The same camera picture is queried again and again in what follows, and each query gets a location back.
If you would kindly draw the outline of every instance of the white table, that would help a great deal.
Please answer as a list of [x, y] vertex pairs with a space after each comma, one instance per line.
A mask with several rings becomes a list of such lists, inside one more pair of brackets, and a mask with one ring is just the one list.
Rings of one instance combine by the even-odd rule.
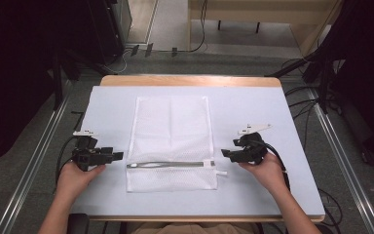
[[[126, 191], [126, 157], [135, 100], [139, 96], [208, 97], [215, 164], [218, 170], [228, 172], [227, 176], [218, 177], [216, 190]], [[82, 130], [99, 133], [97, 147], [113, 146], [114, 151], [125, 151], [125, 156], [123, 161], [107, 165], [77, 199], [72, 213], [85, 213], [94, 220], [123, 221], [281, 220], [279, 208], [268, 191], [221, 154], [221, 148], [235, 148], [232, 140], [239, 137], [237, 130], [247, 124], [273, 126], [261, 132], [261, 136], [282, 157], [292, 194], [302, 209], [311, 220], [323, 220], [322, 203], [281, 84], [276, 78], [254, 77], [105, 77], [100, 87], [93, 88]]]

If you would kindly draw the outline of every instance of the hand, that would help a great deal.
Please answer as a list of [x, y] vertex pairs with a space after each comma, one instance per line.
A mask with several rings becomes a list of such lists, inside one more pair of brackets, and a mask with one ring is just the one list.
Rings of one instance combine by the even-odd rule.
[[239, 163], [239, 165], [251, 172], [270, 193], [275, 189], [286, 187], [281, 163], [274, 154], [267, 153], [259, 165], [250, 163]]
[[81, 171], [74, 162], [66, 163], [59, 175], [56, 196], [72, 204], [87, 188], [96, 176], [105, 170], [105, 165], [98, 166], [89, 172]]

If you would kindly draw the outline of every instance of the finger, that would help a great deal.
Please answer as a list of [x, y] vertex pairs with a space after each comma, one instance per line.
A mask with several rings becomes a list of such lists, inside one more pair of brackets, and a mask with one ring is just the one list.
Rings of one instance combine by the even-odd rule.
[[105, 168], [105, 165], [99, 165], [96, 168], [93, 168], [92, 170], [87, 172], [87, 177], [89, 178], [89, 180], [93, 180], [93, 178], [102, 173], [105, 170]]
[[239, 163], [239, 166], [249, 171], [254, 165], [249, 163]]

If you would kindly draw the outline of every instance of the floor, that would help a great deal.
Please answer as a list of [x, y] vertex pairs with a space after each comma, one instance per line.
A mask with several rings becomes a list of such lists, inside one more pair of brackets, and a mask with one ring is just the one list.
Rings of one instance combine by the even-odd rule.
[[[206, 42], [198, 53], [178, 55], [173, 58], [170, 53], [157, 51], [186, 49], [186, 15], [182, 9], [186, 1], [158, 0], [150, 29], [146, 27], [146, 44], [154, 43], [153, 52], [149, 58], [138, 53], [135, 56], [125, 55], [125, 59], [118, 59], [108, 68], [121, 71], [121, 74], [225, 74], [242, 76], [261, 76], [281, 69], [289, 59], [301, 58], [288, 25], [278, 23], [261, 23], [258, 34], [254, 33], [255, 23], [222, 22], [222, 30], [217, 30], [216, 21], [207, 21], [205, 25]], [[193, 22], [192, 48], [199, 46], [203, 38], [199, 21]], [[281, 78], [284, 91], [304, 86], [300, 79], [299, 70], [292, 71], [290, 76]], [[52, 132], [52, 140], [48, 142], [43, 158], [38, 160], [38, 167], [30, 184], [25, 186], [29, 191], [25, 197], [14, 197], [14, 192], [20, 185], [25, 168], [36, 155], [34, 152], [39, 145], [40, 137], [45, 133], [47, 123], [52, 121], [54, 112], [51, 97], [35, 118], [22, 132], [14, 147], [0, 158], [0, 220], [5, 215], [12, 199], [19, 199], [18, 211], [13, 214], [16, 219], [9, 222], [8, 232], [4, 233], [34, 233], [39, 228], [48, 206], [51, 204], [54, 189], [54, 167], [56, 156], [66, 137], [71, 133], [77, 121], [71, 110], [85, 111], [91, 88], [99, 84], [101, 77], [91, 70], [83, 68], [83, 76], [79, 82], [65, 86], [70, 94], [65, 104], [63, 114]], [[288, 103], [296, 103], [311, 98], [311, 93], [301, 91], [287, 97]], [[293, 115], [301, 111], [303, 106], [291, 108]], [[329, 143], [329, 134], [320, 121], [320, 111], [314, 109], [309, 115], [295, 119], [302, 143], [306, 141], [306, 156], [319, 188], [323, 189], [340, 204], [343, 211], [343, 221], [340, 224], [342, 233], [374, 233], [363, 220], [360, 213], [360, 203], [354, 198], [354, 190], [349, 186], [349, 178], [343, 173], [334, 146]], [[330, 111], [328, 119], [338, 141], [343, 145], [344, 152], [352, 166], [355, 177], [360, 182], [363, 193], [369, 199], [374, 209], [374, 167], [363, 163], [360, 150], [351, 135], [349, 128], [337, 111]], [[331, 198], [322, 194], [323, 204], [334, 214], [341, 217], [337, 205]], [[275, 223], [283, 230], [282, 223]], [[101, 233], [103, 223], [92, 222], [90, 233]], [[265, 233], [279, 233], [273, 224], [264, 224]], [[117, 223], [108, 226], [107, 233], [114, 233], [118, 229]]]

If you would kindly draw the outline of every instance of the white mesh bag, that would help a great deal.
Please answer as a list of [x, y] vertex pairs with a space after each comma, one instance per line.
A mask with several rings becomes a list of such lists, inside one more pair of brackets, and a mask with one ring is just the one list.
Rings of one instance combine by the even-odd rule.
[[216, 189], [207, 97], [139, 97], [127, 190]]

